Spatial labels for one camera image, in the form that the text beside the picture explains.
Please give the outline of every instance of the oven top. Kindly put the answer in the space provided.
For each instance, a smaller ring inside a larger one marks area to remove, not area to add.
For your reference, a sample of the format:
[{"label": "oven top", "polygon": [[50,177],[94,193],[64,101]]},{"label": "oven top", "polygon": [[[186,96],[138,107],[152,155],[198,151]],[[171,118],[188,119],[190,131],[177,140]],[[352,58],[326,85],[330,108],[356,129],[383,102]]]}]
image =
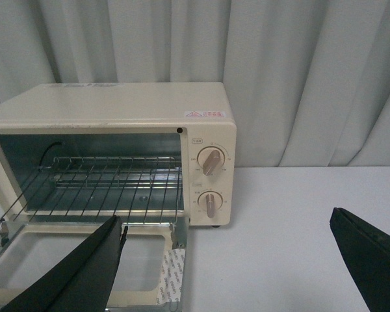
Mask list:
[{"label": "oven top", "polygon": [[0,104],[0,128],[233,122],[222,83],[41,84]]}]

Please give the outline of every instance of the curtain fold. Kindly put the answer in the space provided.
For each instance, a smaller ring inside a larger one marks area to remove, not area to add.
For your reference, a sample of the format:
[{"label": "curtain fold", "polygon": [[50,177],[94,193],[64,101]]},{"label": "curtain fold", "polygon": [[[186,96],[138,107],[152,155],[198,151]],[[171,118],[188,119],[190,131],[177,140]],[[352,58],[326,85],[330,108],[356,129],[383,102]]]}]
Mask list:
[{"label": "curtain fold", "polygon": [[390,0],[0,0],[0,102],[144,81],[222,81],[237,166],[390,165]]}]

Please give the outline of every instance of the oven cavity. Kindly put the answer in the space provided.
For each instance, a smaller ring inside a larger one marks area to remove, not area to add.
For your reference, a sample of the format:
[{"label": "oven cavity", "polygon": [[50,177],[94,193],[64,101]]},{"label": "oven cavity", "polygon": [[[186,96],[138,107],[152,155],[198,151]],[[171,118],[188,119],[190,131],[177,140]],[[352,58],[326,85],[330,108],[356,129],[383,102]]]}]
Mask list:
[{"label": "oven cavity", "polygon": [[14,177],[9,221],[175,224],[183,215],[177,133],[0,135]]}]

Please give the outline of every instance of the oven control panel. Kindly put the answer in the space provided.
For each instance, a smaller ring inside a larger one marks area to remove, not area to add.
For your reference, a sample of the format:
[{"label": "oven control panel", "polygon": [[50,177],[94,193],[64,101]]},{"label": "oven control panel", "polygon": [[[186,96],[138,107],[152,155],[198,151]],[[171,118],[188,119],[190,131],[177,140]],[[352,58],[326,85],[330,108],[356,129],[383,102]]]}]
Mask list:
[{"label": "oven control panel", "polygon": [[188,186],[191,225],[229,223],[233,189],[235,127],[188,132]]}]

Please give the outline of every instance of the temperature knob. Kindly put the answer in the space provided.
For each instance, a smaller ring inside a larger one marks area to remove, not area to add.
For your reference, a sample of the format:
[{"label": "temperature knob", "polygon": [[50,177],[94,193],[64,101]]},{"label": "temperature knob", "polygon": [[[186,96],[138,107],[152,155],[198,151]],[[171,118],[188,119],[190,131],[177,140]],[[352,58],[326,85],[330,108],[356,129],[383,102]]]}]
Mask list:
[{"label": "temperature knob", "polygon": [[205,192],[198,198],[198,205],[207,211],[208,218],[214,218],[215,211],[222,206],[222,197],[217,192]]},{"label": "temperature knob", "polygon": [[202,167],[203,174],[210,176],[214,170],[224,164],[224,154],[218,148],[204,148],[198,154],[198,163]]}]

